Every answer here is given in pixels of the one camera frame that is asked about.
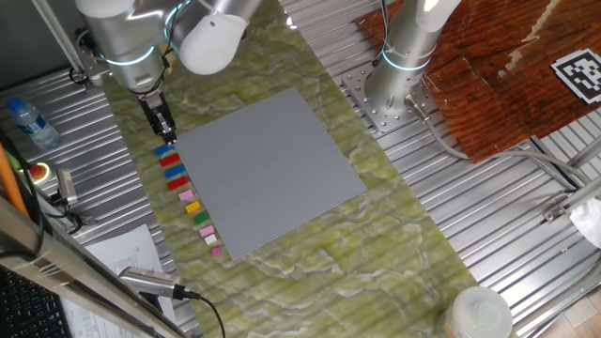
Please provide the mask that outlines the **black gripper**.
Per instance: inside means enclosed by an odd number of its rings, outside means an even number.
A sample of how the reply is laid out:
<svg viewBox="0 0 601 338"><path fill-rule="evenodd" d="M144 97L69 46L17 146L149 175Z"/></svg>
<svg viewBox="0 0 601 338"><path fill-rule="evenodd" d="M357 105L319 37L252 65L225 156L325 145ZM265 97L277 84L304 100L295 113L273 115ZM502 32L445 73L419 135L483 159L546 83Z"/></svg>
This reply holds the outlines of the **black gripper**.
<svg viewBox="0 0 601 338"><path fill-rule="evenodd" d="M165 143L175 143L177 126L161 90L141 95L138 102L155 134Z"/></svg>

